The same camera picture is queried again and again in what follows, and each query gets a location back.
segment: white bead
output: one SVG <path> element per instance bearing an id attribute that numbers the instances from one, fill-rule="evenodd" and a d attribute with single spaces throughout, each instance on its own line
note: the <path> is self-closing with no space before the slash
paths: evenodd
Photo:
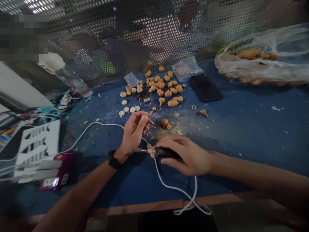
<path id="1" fill-rule="evenodd" d="M 120 111 L 120 112 L 119 112 L 119 116 L 120 116 L 120 117 L 122 117 L 122 116 L 124 116 L 124 115 L 125 115 L 125 112 L 124 112 L 124 111 Z"/>

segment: blue scissors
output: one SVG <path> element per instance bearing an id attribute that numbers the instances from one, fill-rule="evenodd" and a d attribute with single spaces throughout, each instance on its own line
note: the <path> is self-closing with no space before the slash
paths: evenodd
<path id="1" fill-rule="evenodd" d="M 38 110 L 35 111 L 35 114 L 37 117 L 41 118 L 41 121 L 44 123 L 49 123 L 57 120 L 64 114 L 64 112 L 54 106 L 47 106 L 44 108 L 38 108 Z"/>

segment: plastic bottle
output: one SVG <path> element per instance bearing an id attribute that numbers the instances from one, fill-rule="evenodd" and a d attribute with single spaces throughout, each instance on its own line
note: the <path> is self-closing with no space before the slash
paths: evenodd
<path id="1" fill-rule="evenodd" d="M 49 52 L 44 57 L 44 61 L 39 61 L 38 65 L 50 74 L 56 75 L 68 86 L 73 87 L 82 97 L 88 98 L 92 95 L 92 89 L 63 61 L 57 53 Z"/>

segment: black wristwatch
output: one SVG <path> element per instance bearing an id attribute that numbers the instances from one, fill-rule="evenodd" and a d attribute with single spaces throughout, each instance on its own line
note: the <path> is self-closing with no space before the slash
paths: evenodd
<path id="1" fill-rule="evenodd" d="M 114 154 L 115 154 L 116 150 L 112 150 L 107 154 L 107 160 L 108 160 L 108 164 L 110 166 L 112 166 L 113 168 L 119 170 L 122 166 L 122 163 L 119 163 L 119 161 L 114 158 Z"/>

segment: clear plastic bag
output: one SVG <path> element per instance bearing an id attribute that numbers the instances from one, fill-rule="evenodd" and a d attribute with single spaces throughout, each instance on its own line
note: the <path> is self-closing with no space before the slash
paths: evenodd
<path id="1" fill-rule="evenodd" d="M 215 66 L 242 83 L 299 86 L 309 82 L 308 53 L 309 23 L 304 23 L 237 40 L 217 54 Z"/>
<path id="2" fill-rule="evenodd" d="M 190 76 L 204 73 L 204 70 L 197 65 L 194 56 L 180 60 L 172 66 L 172 69 L 179 82 L 188 81 Z"/>
<path id="3" fill-rule="evenodd" d="M 128 85 L 131 85 L 132 87 L 137 86 L 137 83 L 139 83 L 139 80 L 134 76 L 132 72 L 125 75 L 124 79 L 126 80 Z"/>

